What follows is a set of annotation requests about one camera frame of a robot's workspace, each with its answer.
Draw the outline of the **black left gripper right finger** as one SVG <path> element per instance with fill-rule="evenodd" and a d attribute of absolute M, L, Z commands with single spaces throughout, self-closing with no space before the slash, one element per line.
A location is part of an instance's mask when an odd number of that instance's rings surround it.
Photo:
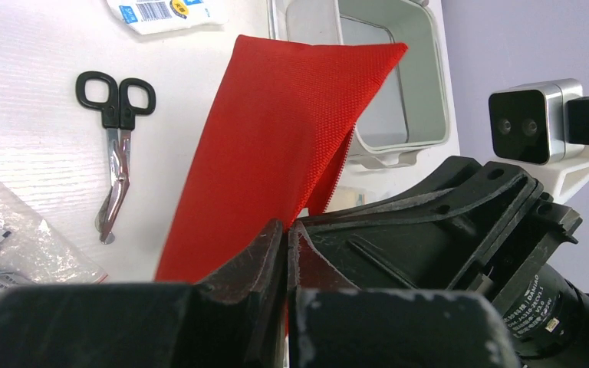
<path fill-rule="evenodd" d="M 292 367 L 518 367 L 500 314 L 468 291 L 358 288 L 288 232 Z"/>

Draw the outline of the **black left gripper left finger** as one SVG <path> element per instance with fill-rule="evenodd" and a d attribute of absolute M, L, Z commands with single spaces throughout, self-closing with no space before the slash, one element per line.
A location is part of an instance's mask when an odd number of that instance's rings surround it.
<path fill-rule="evenodd" d="M 283 225 L 197 284 L 46 284 L 0 297 L 0 367 L 281 367 Z"/>

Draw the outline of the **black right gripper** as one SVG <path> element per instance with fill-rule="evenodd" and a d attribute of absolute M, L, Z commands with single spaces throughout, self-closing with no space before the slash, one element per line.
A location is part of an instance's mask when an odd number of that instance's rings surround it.
<path fill-rule="evenodd" d="M 527 367 L 589 367 L 589 295 L 547 263 L 581 224 L 516 165 L 452 156 L 390 199 L 303 218 L 354 286 L 473 291 Z"/>

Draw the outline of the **red first aid pouch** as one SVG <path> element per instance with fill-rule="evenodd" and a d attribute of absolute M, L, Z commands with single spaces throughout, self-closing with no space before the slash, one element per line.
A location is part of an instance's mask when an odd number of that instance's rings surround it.
<path fill-rule="evenodd" d="M 311 45 L 239 36 L 176 206 L 156 281 L 195 283 L 270 219 L 321 214 L 354 128 L 404 43 Z"/>

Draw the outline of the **beige gauze packet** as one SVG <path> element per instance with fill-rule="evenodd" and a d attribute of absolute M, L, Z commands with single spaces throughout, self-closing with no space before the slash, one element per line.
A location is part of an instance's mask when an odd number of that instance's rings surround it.
<path fill-rule="evenodd" d="M 361 188 L 338 186 L 330 198 L 325 212 L 335 212 L 365 205 L 368 191 Z"/>

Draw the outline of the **grey open storage box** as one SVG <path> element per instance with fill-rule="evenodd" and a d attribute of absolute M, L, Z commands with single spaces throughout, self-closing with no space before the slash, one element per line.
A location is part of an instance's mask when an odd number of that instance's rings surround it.
<path fill-rule="evenodd" d="M 431 1 L 269 1 L 270 35 L 305 44 L 408 47 L 357 120 L 348 159 L 366 169 L 412 166 L 449 139 L 443 23 Z"/>

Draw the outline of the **clear bag of wipes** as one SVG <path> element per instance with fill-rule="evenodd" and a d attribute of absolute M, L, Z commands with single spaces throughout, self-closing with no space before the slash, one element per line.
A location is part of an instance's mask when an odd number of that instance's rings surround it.
<path fill-rule="evenodd" d="M 36 284 L 95 284 L 106 271 L 0 182 L 0 294 Z"/>

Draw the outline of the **white blue label packet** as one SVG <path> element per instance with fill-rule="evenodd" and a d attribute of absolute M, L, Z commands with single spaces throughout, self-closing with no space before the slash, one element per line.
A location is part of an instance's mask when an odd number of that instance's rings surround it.
<path fill-rule="evenodd" d="M 203 25 L 224 25 L 227 11 L 217 1 L 107 0 L 113 15 L 139 35 L 180 31 Z"/>

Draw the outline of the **black handled scissors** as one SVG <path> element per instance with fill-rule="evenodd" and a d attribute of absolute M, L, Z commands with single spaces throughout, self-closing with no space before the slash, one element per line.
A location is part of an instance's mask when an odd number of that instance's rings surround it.
<path fill-rule="evenodd" d="M 107 85 L 107 99 L 94 101 L 87 97 L 87 83 L 100 81 Z M 130 102 L 129 89 L 141 89 L 147 105 L 138 107 Z M 75 93 L 78 103 L 100 113 L 101 126 L 107 138 L 110 191 L 95 218 L 100 242 L 109 245 L 116 240 L 112 230 L 130 188 L 131 136 L 138 116 L 149 116 L 156 109 L 156 91 L 147 81 L 128 77 L 121 82 L 101 71 L 85 71 L 77 76 Z"/>

